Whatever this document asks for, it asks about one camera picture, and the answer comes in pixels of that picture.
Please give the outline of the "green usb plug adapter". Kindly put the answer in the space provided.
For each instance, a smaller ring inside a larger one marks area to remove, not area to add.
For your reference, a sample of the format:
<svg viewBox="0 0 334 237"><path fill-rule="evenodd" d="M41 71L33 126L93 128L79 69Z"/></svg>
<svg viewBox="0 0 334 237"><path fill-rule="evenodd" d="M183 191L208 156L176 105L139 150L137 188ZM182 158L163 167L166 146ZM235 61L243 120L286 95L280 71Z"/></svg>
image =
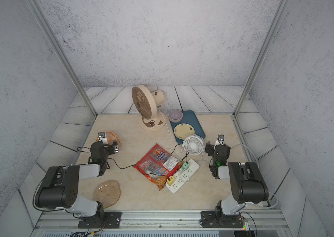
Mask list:
<svg viewBox="0 0 334 237"><path fill-rule="evenodd" d="M189 167L190 167L189 162L184 162L181 168L182 168L183 170L187 170Z"/></svg>

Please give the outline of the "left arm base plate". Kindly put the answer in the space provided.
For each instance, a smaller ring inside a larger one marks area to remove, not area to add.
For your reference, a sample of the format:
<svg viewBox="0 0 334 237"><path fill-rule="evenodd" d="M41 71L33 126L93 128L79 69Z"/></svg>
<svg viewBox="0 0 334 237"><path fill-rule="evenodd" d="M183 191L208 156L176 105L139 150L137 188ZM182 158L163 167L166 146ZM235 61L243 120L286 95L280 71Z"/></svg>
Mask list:
<svg viewBox="0 0 334 237"><path fill-rule="evenodd" d="M79 229L118 229L120 227L120 221L122 212L110 211L99 212L92 217L79 217L80 222L78 224Z"/></svg>

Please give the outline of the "aluminium front rail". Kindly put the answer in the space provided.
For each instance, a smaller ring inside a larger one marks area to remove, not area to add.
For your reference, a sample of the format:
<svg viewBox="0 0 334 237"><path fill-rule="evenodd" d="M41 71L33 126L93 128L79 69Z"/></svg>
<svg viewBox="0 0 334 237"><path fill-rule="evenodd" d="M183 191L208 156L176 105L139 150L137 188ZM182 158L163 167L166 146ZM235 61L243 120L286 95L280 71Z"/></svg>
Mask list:
<svg viewBox="0 0 334 237"><path fill-rule="evenodd" d="M261 236L263 231L276 231L279 236L291 236L288 224L278 209L243 211L239 217L244 228L203 228L201 210L122 210L120 227L106 231L202 231L235 230L255 231Z"/></svg>

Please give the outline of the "teal tray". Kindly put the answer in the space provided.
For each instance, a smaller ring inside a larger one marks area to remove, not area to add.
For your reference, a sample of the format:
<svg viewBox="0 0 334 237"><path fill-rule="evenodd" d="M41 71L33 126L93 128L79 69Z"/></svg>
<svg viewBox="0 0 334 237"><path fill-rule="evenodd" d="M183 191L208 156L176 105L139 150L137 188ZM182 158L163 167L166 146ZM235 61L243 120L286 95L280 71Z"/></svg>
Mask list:
<svg viewBox="0 0 334 237"><path fill-rule="evenodd" d="M193 128L195 129L195 134L200 135L203 139L206 137L204 130L201 124L199 123L199 120L196 114L193 111L183 111L183 119L178 123L170 122L173 132L174 132L174 128L176 127L176 125L180 123L186 123L186 124L193 126ZM175 139L178 144L182 144L184 141L178 138L175 138Z"/></svg>

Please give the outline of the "red snack bag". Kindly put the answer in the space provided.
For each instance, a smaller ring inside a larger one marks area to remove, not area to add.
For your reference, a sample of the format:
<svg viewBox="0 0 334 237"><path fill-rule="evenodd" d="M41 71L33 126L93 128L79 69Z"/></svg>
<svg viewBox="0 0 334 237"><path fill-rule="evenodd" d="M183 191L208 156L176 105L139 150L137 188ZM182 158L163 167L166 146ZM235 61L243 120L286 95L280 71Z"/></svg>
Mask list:
<svg viewBox="0 0 334 237"><path fill-rule="evenodd" d="M150 182L157 185L159 190L162 190L170 177L173 176L182 165L183 162L181 159L173 156L159 144L156 144L134 165L134 168Z"/></svg>

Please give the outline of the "purple bowl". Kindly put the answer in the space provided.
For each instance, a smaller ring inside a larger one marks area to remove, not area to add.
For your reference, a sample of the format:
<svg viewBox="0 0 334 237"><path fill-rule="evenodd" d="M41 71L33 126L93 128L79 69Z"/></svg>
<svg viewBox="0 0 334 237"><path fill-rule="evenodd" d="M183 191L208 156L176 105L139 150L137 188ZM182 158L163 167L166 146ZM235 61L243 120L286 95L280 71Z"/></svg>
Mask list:
<svg viewBox="0 0 334 237"><path fill-rule="evenodd" d="M178 123L183 119L183 112L179 109L170 110L168 113L170 122Z"/></svg>

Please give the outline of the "beige desk fan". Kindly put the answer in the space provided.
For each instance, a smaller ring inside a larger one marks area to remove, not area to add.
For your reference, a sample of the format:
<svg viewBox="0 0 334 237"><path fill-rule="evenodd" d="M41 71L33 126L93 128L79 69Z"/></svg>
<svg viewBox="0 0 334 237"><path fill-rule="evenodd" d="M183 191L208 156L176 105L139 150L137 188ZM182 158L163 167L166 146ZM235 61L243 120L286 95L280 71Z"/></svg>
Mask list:
<svg viewBox="0 0 334 237"><path fill-rule="evenodd" d="M131 91L134 105L141 117L138 120L140 127L146 131L157 131L166 125L166 116L158 110L165 101L161 90L150 91L144 85L138 85Z"/></svg>

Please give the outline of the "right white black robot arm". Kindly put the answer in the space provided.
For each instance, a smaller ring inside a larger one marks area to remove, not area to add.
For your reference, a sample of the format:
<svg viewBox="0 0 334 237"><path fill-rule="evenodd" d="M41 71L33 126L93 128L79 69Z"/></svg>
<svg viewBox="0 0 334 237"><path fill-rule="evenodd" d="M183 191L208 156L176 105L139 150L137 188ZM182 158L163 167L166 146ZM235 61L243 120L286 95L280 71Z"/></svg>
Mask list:
<svg viewBox="0 0 334 237"><path fill-rule="evenodd" d="M205 152L211 156L209 170L215 179L228 179L231 194L220 200L214 210L214 220L226 226L237 220L237 214L249 204L258 204L269 198L268 187L256 162L228 162L231 147L224 143L224 135L217 136L215 144L207 143Z"/></svg>

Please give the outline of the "small white usb fan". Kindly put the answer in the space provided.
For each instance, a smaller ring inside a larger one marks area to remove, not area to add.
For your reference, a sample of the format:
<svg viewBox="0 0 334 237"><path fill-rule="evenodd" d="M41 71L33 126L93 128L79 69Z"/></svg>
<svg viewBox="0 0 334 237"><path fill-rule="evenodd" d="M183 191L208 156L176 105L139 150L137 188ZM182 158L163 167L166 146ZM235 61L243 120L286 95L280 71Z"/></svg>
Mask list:
<svg viewBox="0 0 334 237"><path fill-rule="evenodd" d="M201 155L204 152L204 139L198 134L191 135L183 141L182 149L192 156Z"/></svg>

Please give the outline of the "yellow usb plug adapter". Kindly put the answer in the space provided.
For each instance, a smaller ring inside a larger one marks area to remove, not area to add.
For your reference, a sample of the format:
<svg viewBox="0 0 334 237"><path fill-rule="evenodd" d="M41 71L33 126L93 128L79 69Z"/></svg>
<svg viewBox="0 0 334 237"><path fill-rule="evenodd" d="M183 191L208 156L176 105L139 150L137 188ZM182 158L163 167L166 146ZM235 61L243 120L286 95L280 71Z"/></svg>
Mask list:
<svg viewBox="0 0 334 237"><path fill-rule="evenodd" d="M174 182L175 182L175 178L174 178L173 176L170 176L170 177L166 180L166 185L171 186Z"/></svg>

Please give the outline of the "yellow plate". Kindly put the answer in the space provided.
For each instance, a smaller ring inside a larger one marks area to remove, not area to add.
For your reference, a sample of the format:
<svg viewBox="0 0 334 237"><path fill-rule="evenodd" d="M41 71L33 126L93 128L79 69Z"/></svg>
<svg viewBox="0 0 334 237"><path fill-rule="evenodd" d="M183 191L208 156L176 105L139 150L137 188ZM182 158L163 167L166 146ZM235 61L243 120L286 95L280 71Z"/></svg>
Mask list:
<svg viewBox="0 0 334 237"><path fill-rule="evenodd" d="M176 138L181 140L185 140L187 137L194 134L195 129L193 128L193 126L186 123L180 123L174 128L174 135L176 136Z"/></svg>

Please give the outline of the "white power strip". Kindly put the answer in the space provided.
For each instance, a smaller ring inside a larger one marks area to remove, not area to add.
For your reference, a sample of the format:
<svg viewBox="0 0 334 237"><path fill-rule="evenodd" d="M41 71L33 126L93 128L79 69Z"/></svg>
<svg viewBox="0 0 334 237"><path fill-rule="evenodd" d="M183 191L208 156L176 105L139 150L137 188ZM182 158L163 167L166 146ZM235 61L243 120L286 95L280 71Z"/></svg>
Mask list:
<svg viewBox="0 0 334 237"><path fill-rule="evenodd" d="M185 184L187 184L191 177L196 173L196 171L200 168L199 164L195 160L189 160L190 167L187 170L183 170L180 168L173 177L175 178L175 182L168 186L165 184L165 187L171 193L176 193L180 190Z"/></svg>

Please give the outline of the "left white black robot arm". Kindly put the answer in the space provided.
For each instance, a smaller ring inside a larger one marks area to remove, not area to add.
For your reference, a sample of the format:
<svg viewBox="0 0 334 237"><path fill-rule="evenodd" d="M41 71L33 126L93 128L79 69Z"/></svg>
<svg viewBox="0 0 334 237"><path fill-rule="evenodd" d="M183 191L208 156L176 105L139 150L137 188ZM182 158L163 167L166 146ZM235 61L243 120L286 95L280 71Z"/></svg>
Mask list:
<svg viewBox="0 0 334 237"><path fill-rule="evenodd" d="M86 164L50 167L34 192L33 207L43 212L77 214L80 228L104 225L103 205L80 196L79 181L102 176L110 169L108 158L119 152L120 143L115 133L100 132L89 147L91 156Z"/></svg>

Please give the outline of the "small orange usb fan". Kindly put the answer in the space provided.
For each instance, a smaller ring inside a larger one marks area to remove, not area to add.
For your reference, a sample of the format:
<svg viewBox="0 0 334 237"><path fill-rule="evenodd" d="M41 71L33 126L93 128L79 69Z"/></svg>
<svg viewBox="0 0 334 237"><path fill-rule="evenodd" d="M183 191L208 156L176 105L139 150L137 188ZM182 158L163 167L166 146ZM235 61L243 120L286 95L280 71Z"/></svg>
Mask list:
<svg viewBox="0 0 334 237"><path fill-rule="evenodd" d="M102 141L104 144L108 144L108 145L113 145L113 143L116 141L118 144L121 145L121 141L119 137L117 136L117 134L111 131L99 132L96 142L99 142L99 141Z"/></svg>

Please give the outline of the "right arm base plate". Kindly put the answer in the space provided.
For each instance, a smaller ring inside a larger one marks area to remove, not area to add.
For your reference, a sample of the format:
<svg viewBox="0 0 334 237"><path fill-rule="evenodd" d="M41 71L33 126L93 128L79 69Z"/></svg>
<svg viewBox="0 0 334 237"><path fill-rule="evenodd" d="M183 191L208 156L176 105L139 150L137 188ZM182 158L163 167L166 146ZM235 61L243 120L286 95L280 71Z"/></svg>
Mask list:
<svg viewBox="0 0 334 237"><path fill-rule="evenodd" d="M244 221L239 216L218 214L215 211L201 211L199 222L203 228L244 228Z"/></svg>

